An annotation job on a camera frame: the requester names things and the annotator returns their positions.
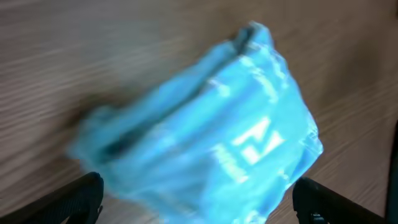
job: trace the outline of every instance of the blue bag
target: blue bag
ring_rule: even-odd
[[[264,223],[322,151],[285,60],[251,22],[138,102],[95,110],[70,154],[167,223],[244,224]]]

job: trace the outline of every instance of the black object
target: black object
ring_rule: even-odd
[[[386,219],[308,178],[296,182],[293,208],[300,224],[398,224],[398,123],[391,153]]]
[[[104,182],[91,172],[0,218],[2,224],[94,224],[101,213]]]

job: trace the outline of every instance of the plastic packaging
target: plastic packaging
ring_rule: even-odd
[[[251,22],[131,106],[81,123],[70,154],[166,223],[264,223],[322,153],[269,31]]]

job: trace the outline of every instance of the crumpled plastic bag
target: crumpled plastic bag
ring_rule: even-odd
[[[322,153],[317,126],[263,25],[123,109],[81,122],[70,155],[166,223],[264,223]]]

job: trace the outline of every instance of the brown wood grain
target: brown wood grain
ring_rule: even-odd
[[[254,20],[268,26],[320,128],[307,176],[383,215],[398,118],[395,0],[0,1],[0,216],[81,176],[76,122],[192,64]],[[99,223],[157,223],[109,196]],[[297,223],[291,190],[269,223]]]

